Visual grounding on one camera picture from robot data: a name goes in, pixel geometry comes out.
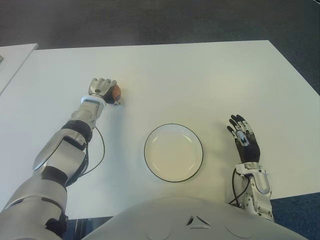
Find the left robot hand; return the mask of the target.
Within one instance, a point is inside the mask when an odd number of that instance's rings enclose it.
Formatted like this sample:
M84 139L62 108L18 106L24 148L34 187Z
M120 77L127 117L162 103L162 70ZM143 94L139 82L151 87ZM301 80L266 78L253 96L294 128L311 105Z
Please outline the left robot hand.
M109 105L120 105L122 92L116 80L109 78L93 78L88 89L90 96L99 97Z

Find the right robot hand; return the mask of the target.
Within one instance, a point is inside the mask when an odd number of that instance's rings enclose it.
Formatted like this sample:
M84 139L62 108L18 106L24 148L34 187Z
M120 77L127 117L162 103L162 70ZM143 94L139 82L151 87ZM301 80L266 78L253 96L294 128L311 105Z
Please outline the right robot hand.
M255 134L241 115L231 115L227 130L232 134L241 163L259 163L261 151Z

